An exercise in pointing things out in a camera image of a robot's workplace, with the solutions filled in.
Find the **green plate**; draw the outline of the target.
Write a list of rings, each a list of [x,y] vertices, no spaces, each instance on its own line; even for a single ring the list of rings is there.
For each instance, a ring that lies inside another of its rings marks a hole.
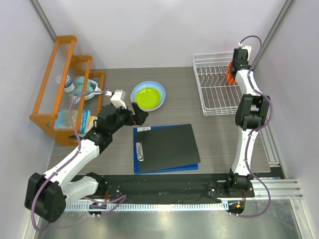
[[[140,109],[151,110],[160,103],[160,93],[152,87],[145,87],[139,90],[135,97],[134,102],[138,104]]]

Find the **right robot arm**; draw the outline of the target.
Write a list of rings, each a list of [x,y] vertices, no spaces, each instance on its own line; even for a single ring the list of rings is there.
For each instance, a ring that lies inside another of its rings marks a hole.
[[[235,124],[238,126],[239,139],[235,160],[231,166],[225,191],[229,196],[240,197],[250,190],[251,158],[254,143],[259,129],[265,124],[269,102],[258,88],[254,73],[249,65],[251,47],[239,46],[234,49],[232,61],[227,69],[227,82],[238,84],[242,93],[235,114]]]

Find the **blue plate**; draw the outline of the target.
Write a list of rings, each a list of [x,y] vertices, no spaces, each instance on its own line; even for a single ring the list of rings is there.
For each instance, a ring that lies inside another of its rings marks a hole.
[[[160,96],[161,96],[159,105],[163,105],[163,103],[165,101],[165,97],[166,97],[166,92],[165,92],[164,87],[160,83],[155,82],[155,81],[144,81],[144,82],[137,84],[131,92],[131,96],[130,96],[131,102],[132,103],[134,102],[134,97],[135,97],[136,93],[145,87],[152,87],[152,88],[155,88],[156,90],[158,90],[158,92],[160,93]]]

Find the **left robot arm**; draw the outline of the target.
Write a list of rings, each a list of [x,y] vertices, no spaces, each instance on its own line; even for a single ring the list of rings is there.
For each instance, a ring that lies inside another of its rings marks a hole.
[[[102,106],[93,126],[80,144],[55,167],[43,174],[34,173],[27,184],[24,206],[49,223],[57,221],[65,208],[86,196],[102,198],[107,191],[106,180],[93,172],[73,181],[90,161],[99,156],[112,142],[113,134],[121,127],[143,125],[148,113],[137,103],[133,110]]]

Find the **orange plate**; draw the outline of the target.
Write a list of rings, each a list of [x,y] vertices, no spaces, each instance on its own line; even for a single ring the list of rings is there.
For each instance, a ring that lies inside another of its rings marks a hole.
[[[232,74],[231,74],[231,66],[232,66],[232,61],[229,63],[228,67],[227,67],[227,71],[226,71],[226,82],[229,85],[234,85],[236,83],[235,79],[233,78]]]

